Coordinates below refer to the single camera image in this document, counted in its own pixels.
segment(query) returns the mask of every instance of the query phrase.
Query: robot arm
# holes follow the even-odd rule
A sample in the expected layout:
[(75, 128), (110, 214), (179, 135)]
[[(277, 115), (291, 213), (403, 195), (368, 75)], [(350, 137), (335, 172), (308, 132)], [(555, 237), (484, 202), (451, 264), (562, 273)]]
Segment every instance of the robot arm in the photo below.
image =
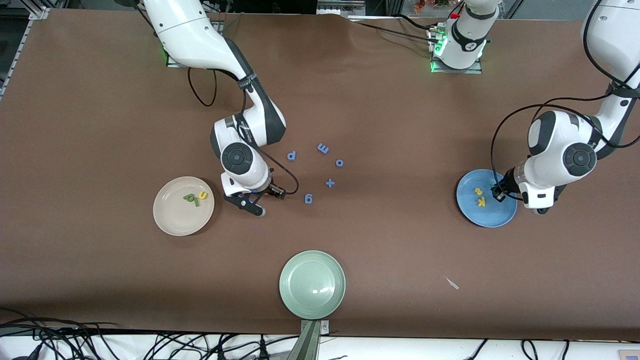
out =
[(612, 143), (620, 142), (640, 95), (637, 89), (640, 72), (636, 71), (640, 62), (640, 39), (628, 36), (638, 31), (640, 5), (605, 0), (595, 9), (593, 18), (598, 20), (587, 37), (593, 57), (616, 78), (628, 79), (631, 90), (612, 83), (611, 94), (603, 101), (600, 111), (588, 117), (590, 123), (562, 111), (540, 115), (529, 128), (531, 157), (508, 170), (500, 186), (494, 186), (493, 196), (498, 201), (506, 193), (521, 193), (526, 208), (544, 214), (567, 184), (587, 176), (597, 160), (615, 150), (603, 137)]
[(453, 69), (467, 69), (482, 56), (486, 36), (499, 14), (498, 0), (467, 0), (457, 19), (447, 19), (446, 36), (434, 55)]
[[(158, 39), (177, 62), (220, 70), (237, 81), (253, 106), (217, 121), (211, 130), (211, 146), (222, 162), (225, 200), (255, 215), (264, 215), (256, 202), (263, 193), (283, 198), (285, 192), (272, 183), (271, 170), (258, 147), (282, 139), (286, 122), (260, 84), (246, 58), (228, 38), (214, 29), (198, 0), (143, 0)], [(257, 199), (250, 201), (248, 194)]]

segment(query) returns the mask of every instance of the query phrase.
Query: blue plate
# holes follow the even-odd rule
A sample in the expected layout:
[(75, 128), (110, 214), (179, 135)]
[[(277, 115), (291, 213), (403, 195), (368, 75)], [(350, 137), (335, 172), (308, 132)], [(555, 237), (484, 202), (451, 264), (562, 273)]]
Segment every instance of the blue plate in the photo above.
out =
[[(498, 181), (502, 175), (497, 174)], [(476, 225), (484, 227), (502, 226), (516, 215), (518, 202), (507, 197), (502, 202), (491, 195), (491, 187), (495, 185), (493, 171), (487, 169), (473, 170), (460, 179), (456, 198), (458, 206), (465, 216)], [(476, 195), (476, 188), (482, 190), (482, 195)], [(478, 206), (478, 200), (484, 197), (485, 207)]]

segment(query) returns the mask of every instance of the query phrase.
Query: plate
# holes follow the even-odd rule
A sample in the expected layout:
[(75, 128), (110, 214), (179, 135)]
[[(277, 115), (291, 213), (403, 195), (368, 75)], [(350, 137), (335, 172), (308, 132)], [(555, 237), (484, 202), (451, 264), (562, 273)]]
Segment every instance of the plate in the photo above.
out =
[(331, 255), (316, 250), (291, 258), (280, 274), (280, 296), (289, 311), (303, 319), (326, 318), (344, 298), (344, 271)]
[[(496, 174), (498, 181), (502, 175)], [(500, 227), (516, 215), (518, 202), (506, 197), (498, 202), (491, 194), (491, 188), (495, 185), (493, 171), (487, 169), (473, 170), (460, 179), (456, 199), (462, 213), (476, 225), (484, 227)], [(482, 195), (476, 195), (476, 188), (482, 190)], [(478, 206), (478, 199), (484, 197), (485, 207)]]
[[(207, 198), (188, 202), (185, 196), (207, 192)], [(169, 235), (185, 236), (200, 230), (211, 218), (215, 201), (211, 188), (197, 177), (183, 176), (169, 181), (156, 195), (154, 220)]]

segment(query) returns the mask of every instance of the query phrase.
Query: green plate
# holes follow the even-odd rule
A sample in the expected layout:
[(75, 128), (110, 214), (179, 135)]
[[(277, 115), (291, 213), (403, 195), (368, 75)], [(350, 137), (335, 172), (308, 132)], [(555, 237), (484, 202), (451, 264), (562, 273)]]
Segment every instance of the green plate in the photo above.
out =
[(291, 258), (280, 274), (280, 296), (289, 311), (307, 319), (326, 318), (344, 298), (344, 271), (331, 255), (309, 250)]

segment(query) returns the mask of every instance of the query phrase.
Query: brown table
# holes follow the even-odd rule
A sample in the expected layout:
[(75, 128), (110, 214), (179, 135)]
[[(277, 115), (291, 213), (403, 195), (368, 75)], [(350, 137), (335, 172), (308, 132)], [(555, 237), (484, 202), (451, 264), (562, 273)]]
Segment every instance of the brown table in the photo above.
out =
[[(490, 166), (506, 114), (605, 90), (579, 30), (498, 21), (482, 75), (432, 74), (420, 40), (333, 15), (243, 15), (227, 36), (288, 124), (266, 150), (280, 160), (296, 150), (288, 165), (301, 182), (282, 202), (264, 199), (257, 218), (222, 201), (209, 145), (213, 122), (241, 107), (235, 84), (220, 76), (204, 108), (137, 13), (52, 10), (0, 102), (0, 304), (128, 328), (292, 333), (300, 321), (278, 276), (317, 249), (346, 272), (330, 317), (340, 335), (638, 339), (640, 146), (599, 163), (545, 216), (521, 207), (484, 229), (454, 200), (462, 175)], [(211, 73), (194, 77), (210, 96)], [(530, 116), (500, 134), (500, 171), (525, 158)], [(212, 220), (186, 238), (152, 217), (157, 191), (179, 176), (208, 180), (216, 196)], [(275, 179), (292, 187), (282, 171)]]

